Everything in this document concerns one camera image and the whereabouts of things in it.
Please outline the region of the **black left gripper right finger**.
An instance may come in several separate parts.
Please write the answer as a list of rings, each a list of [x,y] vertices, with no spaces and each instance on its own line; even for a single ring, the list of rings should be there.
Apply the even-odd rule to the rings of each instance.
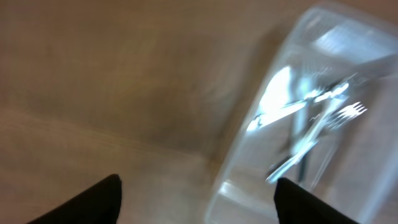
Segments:
[[[280,224],[358,224],[285,177],[277,181],[274,203]]]

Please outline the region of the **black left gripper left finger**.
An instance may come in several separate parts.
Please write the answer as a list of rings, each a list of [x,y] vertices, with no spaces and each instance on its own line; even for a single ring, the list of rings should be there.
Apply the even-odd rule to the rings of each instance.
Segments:
[[[29,224],[116,224],[122,202],[122,181],[111,174]]]

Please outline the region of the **black handled fork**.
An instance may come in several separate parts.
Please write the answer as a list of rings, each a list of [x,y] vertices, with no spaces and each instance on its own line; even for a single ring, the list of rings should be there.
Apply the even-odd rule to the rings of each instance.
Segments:
[[[305,178],[307,175],[307,168],[308,168],[308,160],[310,157],[310,152],[307,152],[301,159],[298,167],[298,174],[297,174],[297,182],[302,184],[305,182]]]

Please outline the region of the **white plastic fork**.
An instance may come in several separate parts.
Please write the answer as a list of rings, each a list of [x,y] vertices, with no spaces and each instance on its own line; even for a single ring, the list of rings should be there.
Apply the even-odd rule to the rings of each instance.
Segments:
[[[266,181],[270,184],[281,178],[291,167],[298,164],[318,142],[318,136],[324,129],[336,130],[355,119],[368,109],[360,102],[341,108],[343,100],[330,100],[308,131],[298,140],[292,150],[294,154],[277,164],[269,171]]]

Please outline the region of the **silver metal fork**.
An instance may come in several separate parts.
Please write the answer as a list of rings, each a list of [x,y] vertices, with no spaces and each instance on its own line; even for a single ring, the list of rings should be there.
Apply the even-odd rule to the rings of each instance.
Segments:
[[[328,91],[324,91],[314,98],[306,98],[302,101],[285,105],[270,112],[257,114],[249,123],[248,131],[261,129],[286,116],[303,110],[305,107],[317,103],[325,103],[321,113],[312,118],[313,127],[318,130],[322,127],[337,129],[348,121],[364,113],[367,108],[360,102],[348,106],[343,104],[350,98],[350,91],[355,87],[354,83],[343,81],[332,86]]]

